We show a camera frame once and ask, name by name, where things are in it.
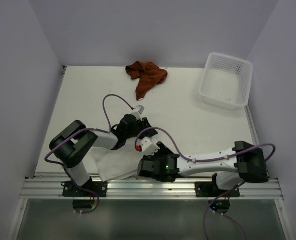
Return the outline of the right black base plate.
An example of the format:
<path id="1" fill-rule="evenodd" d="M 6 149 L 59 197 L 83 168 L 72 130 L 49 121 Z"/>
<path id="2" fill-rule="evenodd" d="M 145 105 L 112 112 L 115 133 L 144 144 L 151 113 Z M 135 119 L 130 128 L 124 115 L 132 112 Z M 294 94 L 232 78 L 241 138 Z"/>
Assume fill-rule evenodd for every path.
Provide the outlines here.
<path id="1" fill-rule="evenodd" d="M 224 197 L 240 197 L 239 190 L 221 190 L 218 189 L 214 182 L 195 182 L 194 183 L 195 196 L 197 198 L 215 198 L 221 194 L 225 194 Z"/>

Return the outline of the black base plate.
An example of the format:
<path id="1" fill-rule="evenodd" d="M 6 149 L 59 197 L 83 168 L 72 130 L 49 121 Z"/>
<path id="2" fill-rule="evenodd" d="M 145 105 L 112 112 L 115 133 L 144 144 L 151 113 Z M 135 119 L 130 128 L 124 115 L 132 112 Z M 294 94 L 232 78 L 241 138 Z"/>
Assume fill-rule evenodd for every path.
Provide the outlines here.
<path id="1" fill-rule="evenodd" d="M 91 196 L 98 196 L 99 198 L 104 198 L 106 197 L 108 190 L 108 183 L 101 181 L 89 182 L 82 187 L 76 186 L 71 181 L 64 181 L 61 183 L 61 186 L 63 187 L 62 196 L 73 198 L 85 198 Z"/>
<path id="2" fill-rule="evenodd" d="M 239 190 L 221 190 L 218 189 L 214 182 L 195 182 L 194 183 L 195 196 L 197 198 L 215 198 L 221 194 L 225 194 L 224 197 L 240 197 Z"/>

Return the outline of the white towel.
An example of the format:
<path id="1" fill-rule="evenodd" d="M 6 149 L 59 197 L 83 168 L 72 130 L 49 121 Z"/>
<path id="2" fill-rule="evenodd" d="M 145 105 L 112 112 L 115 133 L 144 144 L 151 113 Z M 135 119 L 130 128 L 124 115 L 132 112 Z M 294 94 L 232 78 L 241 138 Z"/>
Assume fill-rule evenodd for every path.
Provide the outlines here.
<path id="1" fill-rule="evenodd" d="M 143 154 L 134 148 L 135 139 L 129 139 L 118 150 L 93 147 L 92 163 L 86 167 L 92 174 L 98 174 L 102 181 L 123 180 L 137 173 L 139 161 Z"/>

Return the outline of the white plastic basket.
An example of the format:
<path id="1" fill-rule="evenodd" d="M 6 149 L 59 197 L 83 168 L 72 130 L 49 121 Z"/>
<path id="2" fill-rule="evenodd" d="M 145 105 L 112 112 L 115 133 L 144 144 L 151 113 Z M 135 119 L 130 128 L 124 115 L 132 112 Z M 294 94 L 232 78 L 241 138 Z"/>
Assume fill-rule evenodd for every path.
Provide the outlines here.
<path id="1" fill-rule="evenodd" d="M 208 55 L 198 86 L 200 100 L 231 111 L 244 108 L 252 75 L 253 65 L 249 61 L 213 52 Z"/>

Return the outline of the brown towel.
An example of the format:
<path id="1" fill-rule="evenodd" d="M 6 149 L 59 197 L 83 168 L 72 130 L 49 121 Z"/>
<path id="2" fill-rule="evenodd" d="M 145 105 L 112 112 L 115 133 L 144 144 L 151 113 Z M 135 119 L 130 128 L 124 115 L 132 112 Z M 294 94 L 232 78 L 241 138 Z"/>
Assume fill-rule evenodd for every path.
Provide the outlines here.
<path id="1" fill-rule="evenodd" d="M 143 99 L 154 86 L 161 85 L 168 76 L 166 70 L 159 68 L 152 62 L 136 61 L 132 65 L 126 66 L 125 71 L 131 80 L 139 79 L 135 90 L 137 101 Z"/>

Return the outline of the aluminium mounting rail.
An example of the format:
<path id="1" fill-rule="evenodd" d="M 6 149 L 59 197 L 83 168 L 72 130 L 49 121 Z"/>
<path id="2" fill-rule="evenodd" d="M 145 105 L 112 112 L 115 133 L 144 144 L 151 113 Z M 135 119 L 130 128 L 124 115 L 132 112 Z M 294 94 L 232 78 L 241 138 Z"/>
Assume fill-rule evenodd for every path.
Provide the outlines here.
<path id="1" fill-rule="evenodd" d="M 62 182 L 69 178 L 62 174 L 38 175 L 24 181 L 22 199 L 61 199 Z M 179 178 L 173 183 L 158 182 L 149 178 L 132 177 L 107 183 L 105 200 L 193 200 L 196 182 L 209 182 L 210 178 Z M 246 183 L 239 188 L 237 200 L 281 200 L 279 182 Z"/>

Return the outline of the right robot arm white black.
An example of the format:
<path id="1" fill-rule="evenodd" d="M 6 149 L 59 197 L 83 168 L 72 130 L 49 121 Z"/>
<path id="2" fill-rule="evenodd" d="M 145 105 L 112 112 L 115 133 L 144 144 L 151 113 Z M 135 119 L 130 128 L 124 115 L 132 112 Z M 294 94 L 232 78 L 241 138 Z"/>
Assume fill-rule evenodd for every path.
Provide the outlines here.
<path id="1" fill-rule="evenodd" d="M 244 141 L 236 141 L 234 147 L 216 153 L 184 156 L 175 154 L 160 141 L 152 143 L 148 138 L 135 147 L 143 154 L 138 164 L 138 175 L 163 183 L 177 178 L 212 173 L 210 190 L 222 196 L 240 183 L 261 184 L 269 178 L 263 151 Z"/>

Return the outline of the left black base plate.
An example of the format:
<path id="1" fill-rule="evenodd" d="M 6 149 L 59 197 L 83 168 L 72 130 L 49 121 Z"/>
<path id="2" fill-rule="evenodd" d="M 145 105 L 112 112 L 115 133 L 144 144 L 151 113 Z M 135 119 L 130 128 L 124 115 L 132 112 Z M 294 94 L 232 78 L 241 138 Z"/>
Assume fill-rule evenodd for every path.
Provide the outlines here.
<path id="1" fill-rule="evenodd" d="M 108 183 L 101 181 L 89 182 L 82 187 L 76 186 L 71 181 L 64 181 L 61 183 L 61 186 L 63 187 L 62 196 L 73 198 L 85 198 L 91 196 L 98 196 L 99 198 L 104 198 L 106 197 L 108 190 Z"/>

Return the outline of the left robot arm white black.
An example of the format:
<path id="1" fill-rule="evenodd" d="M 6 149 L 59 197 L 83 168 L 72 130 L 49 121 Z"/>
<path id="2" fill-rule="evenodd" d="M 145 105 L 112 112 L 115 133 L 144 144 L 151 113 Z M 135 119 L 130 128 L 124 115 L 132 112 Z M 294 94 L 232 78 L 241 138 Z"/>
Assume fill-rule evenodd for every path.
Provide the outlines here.
<path id="1" fill-rule="evenodd" d="M 89 150 L 95 147 L 116 151 L 124 147 L 128 139 L 150 127 L 147 118 L 137 119 L 132 114 L 126 114 L 111 132 L 87 128 L 75 120 L 50 142 L 49 149 L 75 182 L 75 192 L 84 197 L 92 190 L 92 179 L 82 163 Z"/>

